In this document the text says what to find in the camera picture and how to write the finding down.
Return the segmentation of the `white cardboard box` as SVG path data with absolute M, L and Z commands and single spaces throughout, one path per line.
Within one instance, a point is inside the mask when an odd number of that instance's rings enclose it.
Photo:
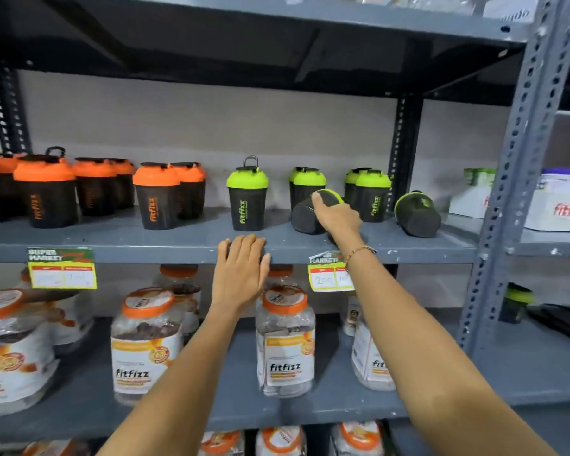
M 539 0 L 488 0 L 482 17 L 504 22 L 532 23 Z

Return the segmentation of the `person's right forearm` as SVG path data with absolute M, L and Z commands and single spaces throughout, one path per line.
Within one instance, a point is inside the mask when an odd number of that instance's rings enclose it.
M 409 418 L 438 456 L 558 456 L 364 245 L 342 251 Z

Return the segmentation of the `row of orange-lid shakers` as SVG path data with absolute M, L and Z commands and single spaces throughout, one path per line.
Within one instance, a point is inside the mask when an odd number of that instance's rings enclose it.
M 143 162 L 77 157 L 61 146 L 44 154 L 0 154 L 0 222 L 26 216 L 36 229 L 61 229 L 81 218 L 138 206 L 143 228 L 171 230 L 204 212 L 206 172 L 198 162 Z

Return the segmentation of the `person's right hand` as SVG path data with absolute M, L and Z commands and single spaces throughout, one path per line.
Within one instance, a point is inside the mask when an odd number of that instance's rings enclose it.
M 320 223 L 341 251 L 349 245 L 364 245 L 360 236 L 362 221 L 348 204 L 335 205 L 335 223 Z

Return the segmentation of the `person's left forearm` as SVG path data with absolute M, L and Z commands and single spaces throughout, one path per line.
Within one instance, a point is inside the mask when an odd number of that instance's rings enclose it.
M 213 301 L 173 365 L 96 456 L 197 456 L 228 346 L 241 314 L 252 303 Z

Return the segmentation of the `orange-lid clear plastic jar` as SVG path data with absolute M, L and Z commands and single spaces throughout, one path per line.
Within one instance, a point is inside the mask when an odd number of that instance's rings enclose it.
M 78 456 L 78 445 L 72 439 L 36 441 L 27 445 L 21 456 Z
M 306 453 L 302 426 L 267 427 L 256 435 L 255 456 L 306 456 Z
M 244 431 L 205 432 L 201 440 L 198 456 L 245 456 Z
M 328 456 L 386 456 L 379 424 L 376 421 L 334 424 Z

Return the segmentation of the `black flat item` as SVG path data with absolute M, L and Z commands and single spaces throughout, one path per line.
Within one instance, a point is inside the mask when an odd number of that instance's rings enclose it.
M 533 320 L 570 338 L 570 306 L 531 305 L 526 312 Z

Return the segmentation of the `person's left hand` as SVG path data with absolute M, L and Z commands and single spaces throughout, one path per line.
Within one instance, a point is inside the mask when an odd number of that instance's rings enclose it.
M 222 269 L 214 268 L 210 314 L 239 318 L 259 296 L 259 261 L 264 256 L 266 240 L 255 235 L 255 269 L 244 270 L 240 266 L 241 237 L 230 240 L 228 259 Z

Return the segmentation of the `white box with green top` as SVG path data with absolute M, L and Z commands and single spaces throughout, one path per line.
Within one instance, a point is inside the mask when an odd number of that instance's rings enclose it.
M 494 168 L 464 168 L 464 189 L 452 196 L 449 214 L 483 219 L 495 180 Z

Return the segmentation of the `grey metal shelving rack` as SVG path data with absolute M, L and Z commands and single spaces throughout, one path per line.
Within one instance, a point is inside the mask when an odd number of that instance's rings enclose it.
M 570 408 L 570 338 L 529 317 L 499 322 L 511 260 L 570 259 L 570 231 L 524 227 L 570 69 L 570 34 L 528 39 L 514 85 L 480 84 L 479 104 L 510 104 L 495 180 L 483 219 L 447 214 L 446 225 L 474 240 L 477 258 L 457 340 L 513 407 Z M 563 305 L 569 293 L 552 282 L 538 304 Z
M 511 254 L 561 254 L 562 241 L 519 251 L 534 183 L 570 65 L 570 0 L 539 0 L 532 23 L 334 0 L 0 0 L 0 137 L 16 150 L 62 146 L 74 157 L 200 162 L 205 213 L 172 230 L 143 228 L 138 208 L 35 229 L 0 222 L 0 264 L 29 249 L 92 250 L 99 264 L 216 262 L 240 235 L 225 180 L 250 155 L 269 178 L 264 228 L 272 261 L 307 266 L 333 250 L 289 221 L 288 177 L 319 168 L 343 192 L 351 168 L 413 174 L 426 99 L 509 106 L 497 178 L 475 234 L 445 219 L 433 238 L 390 214 L 362 233 L 383 263 L 471 265 L 463 309 L 438 318 L 477 360 L 497 326 Z

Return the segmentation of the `white box with purple top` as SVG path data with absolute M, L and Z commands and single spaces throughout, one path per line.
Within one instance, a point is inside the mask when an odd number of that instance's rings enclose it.
M 544 168 L 524 224 L 536 231 L 570 231 L 570 168 Z

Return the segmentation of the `yellow green price tag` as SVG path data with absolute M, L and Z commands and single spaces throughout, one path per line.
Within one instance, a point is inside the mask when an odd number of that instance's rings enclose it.
M 339 251 L 327 251 L 311 256 L 307 267 L 310 287 L 314 292 L 355 290 Z
M 34 289 L 96 290 L 95 254 L 87 247 L 29 247 L 28 271 Z

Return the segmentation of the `green-lid black shaker bottle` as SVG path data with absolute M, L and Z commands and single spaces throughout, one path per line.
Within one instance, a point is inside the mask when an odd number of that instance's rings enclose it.
M 504 294 L 499 322 L 519 324 L 529 305 L 534 304 L 535 295 L 532 290 L 514 282 L 509 282 Z
M 320 189 L 317 193 L 328 207 L 345 203 L 340 194 L 334 190 Z M 306 235 L 319 235 L 326 232 L 316 217 L 311 197 L 304 199 L 294 207 L 290 222 L 296 231 Z

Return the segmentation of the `row of green-lid shakers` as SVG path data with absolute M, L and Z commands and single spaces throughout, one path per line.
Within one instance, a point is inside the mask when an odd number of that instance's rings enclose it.
M 259 161 L 255 155 L 246 157 L 243 166 L 236 168 L 227 178 L 231 221 L 237 231 L 264 228 L 269 180 L 257 164 L 249 165 L 249 160 Z M 319 169 L 295 167 L 289 175 L 289 218 L 299 202 L 320 189 L 327 189 L 327 180 Z M 387 219 L 387 201 L 391 192 L 392 182 L 387 174 L 380 169 L 359 167 L 347 172 L 344 194 L 340 196 L 344 204 L 357 211 L 361 221 L 377 224 Z M 441 228 L 442 218 L 433 200 L 421 191 L 411 191 L 398 198 L 393 206 L 393 215 L 398 226 L 411 237 L 433 238 Z

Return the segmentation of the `group of orange-lid jars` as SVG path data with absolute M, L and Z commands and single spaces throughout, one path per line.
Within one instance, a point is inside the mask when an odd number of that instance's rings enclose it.
M 289 316 L 310 314 L 304 291 L 279 286 L 262 293 L 262 306 L 256 313 L 259 385 L 263 393 L 276 392 L 278 398 L 295 398 L 308 391 L 314 380 L 315 325 L 295 320 L 281 330 L 262 329 L 264 315 Z M 173 365 L 183 343 L 179 340 L 185 312 L 178 311 L 176 295 L 170 286 L 143 288 L 127 296 L 123 303 L 126 321 L 139 327 L 149 320 L 151 328 L 173 327 L 174 333 L 159 334 L 149 340 L 127 340 L 112 335 L 115 391 L 143 398 L 167 369 Z

